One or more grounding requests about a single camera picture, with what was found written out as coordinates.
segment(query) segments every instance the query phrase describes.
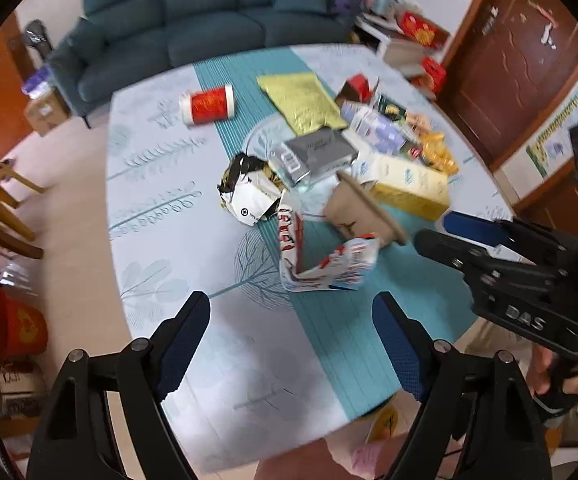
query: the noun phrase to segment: gray box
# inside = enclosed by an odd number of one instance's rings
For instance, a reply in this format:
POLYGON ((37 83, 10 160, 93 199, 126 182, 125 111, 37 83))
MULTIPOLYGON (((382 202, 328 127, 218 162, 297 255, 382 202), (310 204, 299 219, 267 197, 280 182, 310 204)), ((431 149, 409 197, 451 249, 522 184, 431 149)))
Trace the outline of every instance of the gray box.
POLYGON ((330 128, 283 142, 271 153, 272 169, 286 184, 310 185, 345 168, 356 159, 358 151, 340 132, 330 128))

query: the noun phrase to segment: teal sofa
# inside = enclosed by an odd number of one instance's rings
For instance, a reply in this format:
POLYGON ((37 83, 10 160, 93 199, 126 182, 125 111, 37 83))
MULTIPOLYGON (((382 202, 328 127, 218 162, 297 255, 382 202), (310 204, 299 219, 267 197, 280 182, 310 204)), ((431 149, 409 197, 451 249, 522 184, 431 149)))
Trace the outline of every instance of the teal sofa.
POLYGON ((84 17, 48 57, 74 115, 171 68, 268 46, 343 43, 353 18, 280 12, 275 0, 83 0, 84 17))

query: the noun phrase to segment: table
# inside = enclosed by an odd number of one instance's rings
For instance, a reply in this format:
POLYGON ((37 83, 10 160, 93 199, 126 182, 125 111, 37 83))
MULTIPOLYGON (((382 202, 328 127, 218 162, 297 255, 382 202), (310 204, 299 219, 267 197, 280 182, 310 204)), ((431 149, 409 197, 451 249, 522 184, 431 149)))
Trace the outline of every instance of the table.
MULTIPOLYGON (((400 104, 431 118, 462 170, 452 208, 486 218, 511 211, 462 137, 403 77, 363 46, 275 48, 215 58, 117 92, 108 133, 109 239, 132 336, 150 336, 193 290, 211 320, 185 380, 163 402, 178 441, 204 472, 269 457, 343 426, 399 388, 371 322, 371 300, 390 290, 434 338, 455 341, 471 325, 470 292, 453 269, 411 245, 381 251, 361 290, 290 294, 277 274, 277 222, 249 228, 221 209, 215 186, 229 159, 265 157, 293 133, 259 90, 256 75, 313 70, 331 90, 363 72, 400 104), (229 121, 184 126, 178 97, 234 85, 229 121)), ((321 211, 335 178, 301 194, 305 255, 339 244, 321 211)), ((390 210, 409 232, 428 221, 390 210)))

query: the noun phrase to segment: gold foil bag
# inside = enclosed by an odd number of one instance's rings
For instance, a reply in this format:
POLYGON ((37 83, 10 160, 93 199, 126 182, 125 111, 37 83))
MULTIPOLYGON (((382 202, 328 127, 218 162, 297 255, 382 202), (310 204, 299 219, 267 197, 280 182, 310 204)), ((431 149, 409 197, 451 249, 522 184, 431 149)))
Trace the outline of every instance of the gold foil bag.
POLYGON ((339 108, 313 72, 263 75, 257 81, 297 136, 324 126, 333 130, 347 127, 339 108))

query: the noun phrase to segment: blue grip pad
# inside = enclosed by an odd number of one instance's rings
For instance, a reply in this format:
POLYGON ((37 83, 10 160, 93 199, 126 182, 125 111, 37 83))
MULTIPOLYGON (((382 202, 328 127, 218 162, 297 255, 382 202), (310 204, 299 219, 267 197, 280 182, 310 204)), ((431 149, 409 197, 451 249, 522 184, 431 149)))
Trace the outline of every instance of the blue grip pad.
POLYGON ((195 349, 209 324, 209 300, 197 301, 190 306, 187 319, 176 333, 160 363, 160 380, 156 384, 156 394, 160 400, 175 392, 185 376, 195 349))
POLYGON ((422 325, 410 320, 388 292, 373 298, 373 325, 405 391, 416 400, 427 398, 432 340, 422 325))

